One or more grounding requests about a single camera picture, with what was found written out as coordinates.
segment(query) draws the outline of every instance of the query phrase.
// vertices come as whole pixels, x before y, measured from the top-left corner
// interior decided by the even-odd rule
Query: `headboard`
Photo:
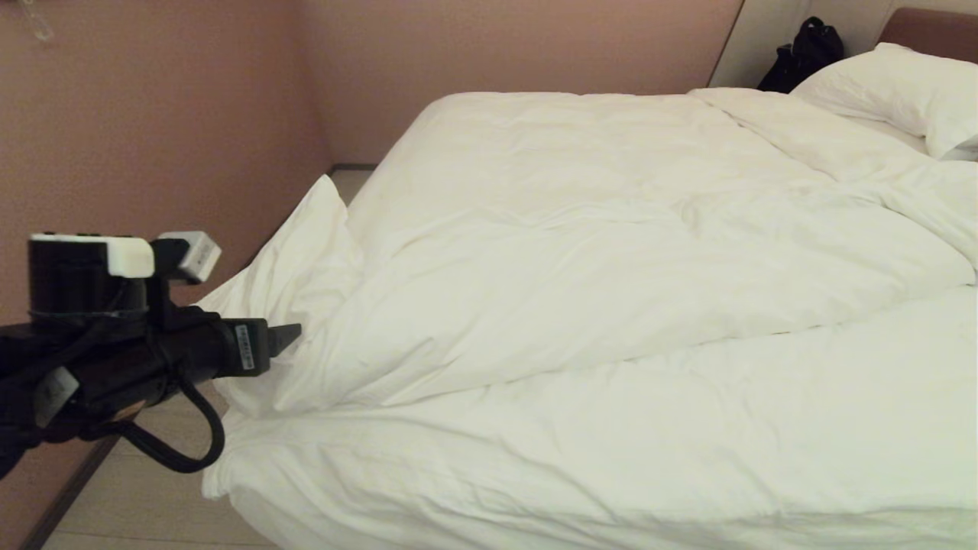
[[[879,41],[922,54],[978,63],[978,16],[901,8],[883,27]]]

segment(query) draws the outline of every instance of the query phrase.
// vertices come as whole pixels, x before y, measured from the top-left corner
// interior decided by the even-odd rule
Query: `label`
[[[48,373],[34,389],[34,421],[47,428],[81,384],[65,367]]]
[[[251,337],[247,333],[247,325],[235,327],[235,334],[238,335],[238,352],[242,356],[242,368],[252,371],[254,370],[254,357],[251,355]]]

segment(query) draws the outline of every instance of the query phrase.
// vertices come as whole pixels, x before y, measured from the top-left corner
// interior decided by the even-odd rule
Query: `wall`
[[[203,229],[225,250],[212,288],[329,169],[294,2],[36,5],[49,45],[0,3],[0,323],[26,320],[32,231]],[[88,448],[29,452],[0,481],[0,548],[21,543]]]
[[[741,0],[303,0],[339,162],[378,162],[465,91],[683,93],[705,86]]]
[[[812,0],[744,0],[710,87],[755,88],[794,39]]]
[[[890,15],[898,8],[926,8],[946,12],[978,14],[978,0],[811,0],[809,15],[838,29],[846,54],[871,50]]]

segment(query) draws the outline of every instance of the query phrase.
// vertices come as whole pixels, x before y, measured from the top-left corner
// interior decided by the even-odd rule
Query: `black backpack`
[[[819,18],[808,18],[792,44],[778,48],[778,60],[757,87],[786,94],[802,80],[845,57],[845,47],[835,27]]]

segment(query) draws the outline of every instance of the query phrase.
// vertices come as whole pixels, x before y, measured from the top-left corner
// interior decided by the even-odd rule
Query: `white duvet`
[[[976,182],[750,90],[442,100],[204,301],[304,327],[205,493],[295,548],[973,546]]]

